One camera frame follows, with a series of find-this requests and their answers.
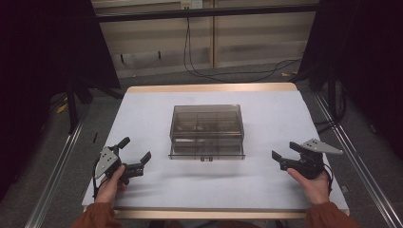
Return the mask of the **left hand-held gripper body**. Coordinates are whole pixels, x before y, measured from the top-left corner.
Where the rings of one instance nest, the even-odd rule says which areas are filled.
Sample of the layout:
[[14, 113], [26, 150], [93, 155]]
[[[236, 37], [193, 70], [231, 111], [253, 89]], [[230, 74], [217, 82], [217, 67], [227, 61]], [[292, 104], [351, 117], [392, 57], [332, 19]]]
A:
[[125, 171], [120, 177], [120, 181], [129, 184], [131, 178], [140, 177], [144, 174], [144, 165], [141, 162], [134, 164], [123, 163], [120, 159], [120, 148], [118, 144], [114, 146], [106, 146], [100, 152], [100, 157], [95, 164], [94, 179], [99, 179], [102, 175], [111, 178], [113, 173], [119, 168], [120, 165], [125, 167]]

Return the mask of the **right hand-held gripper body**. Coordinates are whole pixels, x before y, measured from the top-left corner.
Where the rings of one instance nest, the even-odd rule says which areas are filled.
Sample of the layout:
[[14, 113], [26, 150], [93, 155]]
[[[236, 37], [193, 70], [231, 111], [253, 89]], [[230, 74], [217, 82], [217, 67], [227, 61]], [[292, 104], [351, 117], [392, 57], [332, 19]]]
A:
[[297, 170], [303, 177], [308, 180], [315, 179], [324, 171], [324, 154], [342, 155], [343, 151], [337, 149], [325, 142], [317, 139], [311, 139], [301, 144], [303, 151], [299, 154], [299, 159], [291, 160], [282, 158], [279, 162], [281, 170], [286, 171], [288, 168]]

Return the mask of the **smoky transparent drawer box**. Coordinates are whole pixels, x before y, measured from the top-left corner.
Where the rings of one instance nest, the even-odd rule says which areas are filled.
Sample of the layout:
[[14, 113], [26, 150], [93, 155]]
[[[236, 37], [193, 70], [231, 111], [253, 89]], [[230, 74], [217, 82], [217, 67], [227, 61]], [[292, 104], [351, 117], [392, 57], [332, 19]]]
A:
[[239, 104], [175, 105], [169, 158], [244, 160], [244, 129]]

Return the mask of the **person's right hand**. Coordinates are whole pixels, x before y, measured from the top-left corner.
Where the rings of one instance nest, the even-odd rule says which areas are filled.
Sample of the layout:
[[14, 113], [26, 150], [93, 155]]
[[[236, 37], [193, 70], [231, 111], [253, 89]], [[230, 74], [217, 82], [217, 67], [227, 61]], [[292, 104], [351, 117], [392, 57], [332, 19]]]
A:
[[293, 168], [288, 168], [287, 173], [301, 185], [310, 203], [322, 204], [330, 201], [328, 176], [324, 172], [312, 180], [306, 179]]

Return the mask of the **person's left hand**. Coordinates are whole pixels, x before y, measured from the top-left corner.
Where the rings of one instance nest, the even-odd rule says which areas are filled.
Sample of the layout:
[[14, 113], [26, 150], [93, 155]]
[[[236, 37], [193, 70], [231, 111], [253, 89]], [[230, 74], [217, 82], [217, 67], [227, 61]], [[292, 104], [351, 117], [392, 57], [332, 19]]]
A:
[[125, 167], [120, 165], [113, 173], [111, 178], [106, 178], [103, 184], [99, 187], [98, 195], [95, 198], [96, 203], [114, 204], [118, 192], [126, 189], [126, 184], [120, 181], [120, 177], [125, 171]]

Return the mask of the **black metal stand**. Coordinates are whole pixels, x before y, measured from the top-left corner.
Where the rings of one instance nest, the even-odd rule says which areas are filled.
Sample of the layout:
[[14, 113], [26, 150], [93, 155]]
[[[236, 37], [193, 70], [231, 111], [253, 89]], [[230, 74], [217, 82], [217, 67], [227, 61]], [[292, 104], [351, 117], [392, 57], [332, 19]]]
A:
[[309, 86], [312, 91], [320, 91], [327, 85], [328, 106], [331, 113], [336, 115], [336, 74], [334, 68], [326, 62], [318, 63], [313, 67], [309, 77]]
[[93, 101], [88, 86], [89, 80], [86, 78], [71, 76], [67, 80], [66, 94], [69, 114], [69, 134], [73, 133], [79, 123], [76, 99], [79, 99], [83, 104], [90, 104]]

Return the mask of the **white table mat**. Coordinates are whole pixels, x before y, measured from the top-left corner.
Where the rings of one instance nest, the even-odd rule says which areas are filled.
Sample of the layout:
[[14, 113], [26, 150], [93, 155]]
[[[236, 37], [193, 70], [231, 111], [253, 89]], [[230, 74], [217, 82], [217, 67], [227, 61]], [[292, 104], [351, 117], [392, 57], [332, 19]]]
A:
[[[244, 127], [243, 159], [169, 159], [173, 109], [177, 105], [239, 105]], [[130, 181], [115, 205], [122, 209], [221, 209], [303, 211], [300, 185], [271, 157], [296, 159], [291, 142], [317, 136], [297, 91], [128, 92], [106, 140], [123, 138], [123, 162], [152, 158], [144, 175]]]

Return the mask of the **black curtain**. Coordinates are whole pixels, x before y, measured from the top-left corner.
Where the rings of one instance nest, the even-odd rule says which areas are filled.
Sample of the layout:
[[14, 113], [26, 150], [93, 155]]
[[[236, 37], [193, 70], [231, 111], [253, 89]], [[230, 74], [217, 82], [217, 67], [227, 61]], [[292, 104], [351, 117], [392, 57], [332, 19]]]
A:
[[35, 150], [51, 98], [120, 86], [91, 0], [0, 0], [0, 200]]
[[403, 0], [318, 0], [298, 72], [338, 78], [403, 160]]

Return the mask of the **black horizontal bar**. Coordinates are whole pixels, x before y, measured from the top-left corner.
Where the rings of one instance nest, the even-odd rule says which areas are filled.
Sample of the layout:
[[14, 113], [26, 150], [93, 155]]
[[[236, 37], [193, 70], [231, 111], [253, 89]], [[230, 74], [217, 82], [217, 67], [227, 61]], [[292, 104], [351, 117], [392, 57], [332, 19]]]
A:
[[179, 9], [168, 11], [151, 11], [122, 14], [98, 14], [95, 20], [99, 23], [145, 21], [160, 19], [198, 18], [212, 16], [235, 16], [250, 14], [274, 14], [316, 11], [318, 4], [280, 5], [248, 8], [217, 8], [217, 9]]

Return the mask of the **metal floor rail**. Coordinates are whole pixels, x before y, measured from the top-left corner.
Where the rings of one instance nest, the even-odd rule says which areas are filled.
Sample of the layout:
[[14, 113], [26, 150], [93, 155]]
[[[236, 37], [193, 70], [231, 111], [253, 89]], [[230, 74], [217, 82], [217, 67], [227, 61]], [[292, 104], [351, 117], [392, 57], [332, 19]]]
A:
[[362, 228], [403, 228], [403, 161], [351, 101], [329, 129], [325, 125], [335, 117], [327, 97], [310, 93], [307, 104], [319, 137], [343, 150], [328, 160], [353, 219]]
[[48, 209], [54, 199], [57, 187], [61, 181], [61, 178], [65, 172], [69, 157], [73, 152], [77, 140], [80, 137], [83, 121], [85, 117], [82, 117], [73, 128], [72, 132], [68, 135], [67, 141], [63, 147], [63, 150], [56, 162], [51, 175], [48, 179], [46, 187], [44, 188], [40, 199], [37, 200], [35, 206], [29, 216], [29, 219], [25, 225], [25, 228], [41, 228]]

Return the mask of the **white wall socket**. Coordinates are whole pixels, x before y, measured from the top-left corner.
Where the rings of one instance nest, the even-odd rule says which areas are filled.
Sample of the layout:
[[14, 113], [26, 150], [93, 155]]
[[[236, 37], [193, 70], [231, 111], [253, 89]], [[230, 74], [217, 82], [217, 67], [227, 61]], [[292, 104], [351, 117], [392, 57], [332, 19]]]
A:
[[181, 0], [183, 10], [201, 10], [203, 8], [202, 0]]

